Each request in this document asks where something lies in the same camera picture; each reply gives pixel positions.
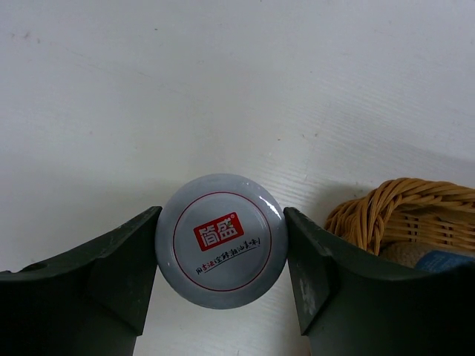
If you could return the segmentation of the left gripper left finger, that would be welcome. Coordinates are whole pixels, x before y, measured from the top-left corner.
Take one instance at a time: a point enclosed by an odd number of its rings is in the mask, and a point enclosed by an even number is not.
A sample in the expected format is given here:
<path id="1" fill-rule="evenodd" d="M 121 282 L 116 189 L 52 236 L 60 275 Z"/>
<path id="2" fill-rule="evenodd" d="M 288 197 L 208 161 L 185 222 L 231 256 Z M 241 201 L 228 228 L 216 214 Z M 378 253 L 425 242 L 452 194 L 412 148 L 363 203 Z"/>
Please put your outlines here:
<path id="1" fill-rule="evenodd" d="M 132 355 L 143 334 L 162 211 L 21 271 L 1 272 L 2 355 Z"/>

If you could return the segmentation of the red-white-lid spice jar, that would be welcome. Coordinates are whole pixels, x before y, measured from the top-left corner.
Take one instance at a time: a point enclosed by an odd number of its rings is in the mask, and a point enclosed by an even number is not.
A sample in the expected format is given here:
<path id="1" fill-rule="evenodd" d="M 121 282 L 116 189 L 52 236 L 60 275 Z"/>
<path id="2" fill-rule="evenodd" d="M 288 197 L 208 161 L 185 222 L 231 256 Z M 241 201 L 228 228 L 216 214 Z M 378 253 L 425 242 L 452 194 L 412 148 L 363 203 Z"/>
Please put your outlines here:
<path id="1" fill-rule="evenodd" d="M 236 174 L 186 183 L 165 204 L 155 234 L 166 281 L 210 309 L 238 308 L 267 293 L 283 271 L 288 244 L 276 199 Z"/>

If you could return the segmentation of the silver-lid blue-label jar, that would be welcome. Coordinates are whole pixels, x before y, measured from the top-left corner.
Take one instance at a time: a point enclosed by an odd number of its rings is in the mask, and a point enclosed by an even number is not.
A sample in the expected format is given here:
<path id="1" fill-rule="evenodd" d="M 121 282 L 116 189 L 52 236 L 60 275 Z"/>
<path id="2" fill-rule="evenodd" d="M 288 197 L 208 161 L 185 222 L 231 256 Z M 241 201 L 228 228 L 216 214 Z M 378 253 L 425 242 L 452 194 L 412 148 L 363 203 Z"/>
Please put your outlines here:
<path id="1" fill-rule="evenodd" d="M 473 261 L 474 256 L 433 250 L 424 254 L 416 262 L 414 268 L 430 273 L 441 273 Z"/>

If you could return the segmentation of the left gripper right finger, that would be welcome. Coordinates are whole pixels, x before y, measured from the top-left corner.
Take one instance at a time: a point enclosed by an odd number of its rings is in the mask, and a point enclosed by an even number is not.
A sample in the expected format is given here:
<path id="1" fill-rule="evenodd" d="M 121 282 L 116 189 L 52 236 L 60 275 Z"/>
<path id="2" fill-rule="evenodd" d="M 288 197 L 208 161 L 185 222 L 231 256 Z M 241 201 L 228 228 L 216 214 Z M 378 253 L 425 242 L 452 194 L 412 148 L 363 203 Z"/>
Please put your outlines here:
<path id="1" fill-rule="evenodd" d="M 472 355 L 474 264 L 439 273 L 370 254 L 285 208 L 301 334 L 313 355 Z"/>

